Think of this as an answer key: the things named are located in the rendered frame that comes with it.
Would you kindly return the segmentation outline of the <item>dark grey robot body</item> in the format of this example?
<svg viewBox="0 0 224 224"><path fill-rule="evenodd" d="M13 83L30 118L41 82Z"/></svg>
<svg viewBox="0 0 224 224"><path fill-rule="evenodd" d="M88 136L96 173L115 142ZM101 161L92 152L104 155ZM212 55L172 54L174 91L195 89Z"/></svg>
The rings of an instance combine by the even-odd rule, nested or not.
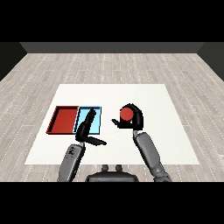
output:
<svg viewBox="0 0 224 224"><path fill-rule="evenodd" d="M109 171L109 166L104 164L100 172L88 175L86 182L138 182L138 178L134 174L124 172L120 164L115 166L115 171Z"/></svg>

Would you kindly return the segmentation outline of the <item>light blue shallow open box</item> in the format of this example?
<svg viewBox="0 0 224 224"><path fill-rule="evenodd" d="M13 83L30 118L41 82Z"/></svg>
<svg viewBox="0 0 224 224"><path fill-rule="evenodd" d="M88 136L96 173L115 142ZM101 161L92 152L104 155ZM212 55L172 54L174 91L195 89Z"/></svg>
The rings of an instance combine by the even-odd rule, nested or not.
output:
<svg viewBox="0 0 224 224"><path fill-rule="evenodd" d="M79 107L78 114L75 118L75 123L73 126L74 134L77 132L77 129L79 128L80 124L85 121L86 116L90 109L94 109L95 116L94 116L94 120L91 124L89 134L90 135L99 135L100 134L102 108L99 106L80 106Z"/></svg>

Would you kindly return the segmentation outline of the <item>red shallow open box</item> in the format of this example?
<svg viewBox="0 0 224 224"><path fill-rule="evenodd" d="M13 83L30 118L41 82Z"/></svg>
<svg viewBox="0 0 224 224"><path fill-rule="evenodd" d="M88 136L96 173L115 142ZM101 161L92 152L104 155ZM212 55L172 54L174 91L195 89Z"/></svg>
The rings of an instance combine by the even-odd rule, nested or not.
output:
<svg viewBox="0 0 224 224"><path fill-rule="evenodd" d="M72 135L78 109L78 106L57 106L52 114L46 134Z"/></svg>

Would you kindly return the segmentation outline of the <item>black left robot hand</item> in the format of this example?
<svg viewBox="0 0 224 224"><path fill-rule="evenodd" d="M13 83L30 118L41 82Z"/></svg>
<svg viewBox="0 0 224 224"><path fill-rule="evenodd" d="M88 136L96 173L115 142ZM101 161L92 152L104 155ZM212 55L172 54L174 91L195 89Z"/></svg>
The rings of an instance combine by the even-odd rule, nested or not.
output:
<svg viewBox="0 0 224 224"><path fill-rule="evenodd" d="M107 143L95 138L89 136L89 131L92 125L92 122L95 119L96 112L93 108L91 108L87 115L85 120L80 124L79 128L77 129L76 135L75 135L75 140L80 142L80 143L88 143L92 145L106 145Z"/></svg>

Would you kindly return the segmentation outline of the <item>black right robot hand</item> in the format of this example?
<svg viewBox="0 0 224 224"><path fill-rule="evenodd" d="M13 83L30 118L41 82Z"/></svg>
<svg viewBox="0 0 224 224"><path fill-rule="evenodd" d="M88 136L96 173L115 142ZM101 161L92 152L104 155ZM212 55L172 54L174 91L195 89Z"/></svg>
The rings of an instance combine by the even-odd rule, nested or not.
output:
<svg viewBox="0 0 224 224"><path fill-rule="evenodd" d="M120 112L123 108L130 108L133 111L132 120L129 122L125 122L121 119L121 117L119 121L117 121L116 119L112 119L114 125L116 125L118 129L142 130L144 128L144 116L142 110L133 103L124 105L120 109Z"/></svg>

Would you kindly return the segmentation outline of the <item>small red can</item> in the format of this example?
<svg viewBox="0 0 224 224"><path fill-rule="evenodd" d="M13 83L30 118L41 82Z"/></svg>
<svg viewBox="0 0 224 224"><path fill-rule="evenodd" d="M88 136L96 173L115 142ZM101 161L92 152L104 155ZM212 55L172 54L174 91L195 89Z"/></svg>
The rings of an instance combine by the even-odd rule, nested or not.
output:
<svg viewBox="0 0 224 224"><path fill-rule="evenodd" d="M130 108L123 108L120 112L120 117L125 122L129 122L133 118L133 111Z"/></svg>

